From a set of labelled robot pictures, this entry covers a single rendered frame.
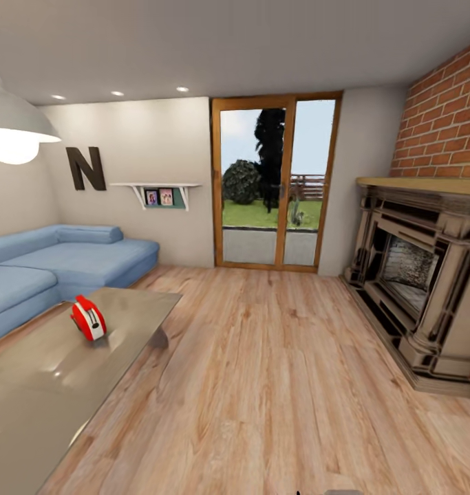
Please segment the radio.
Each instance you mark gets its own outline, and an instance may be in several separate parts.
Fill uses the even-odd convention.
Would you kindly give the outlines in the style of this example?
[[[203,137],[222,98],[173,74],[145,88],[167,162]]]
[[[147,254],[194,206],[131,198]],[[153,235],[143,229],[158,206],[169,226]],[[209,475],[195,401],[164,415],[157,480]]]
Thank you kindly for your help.
[[[72,306],[76,326],[83,332],[88,340],[96,340],[106,334],[105,319],[100,314],[96,305],[82,295],[76,297],[77,303]]]

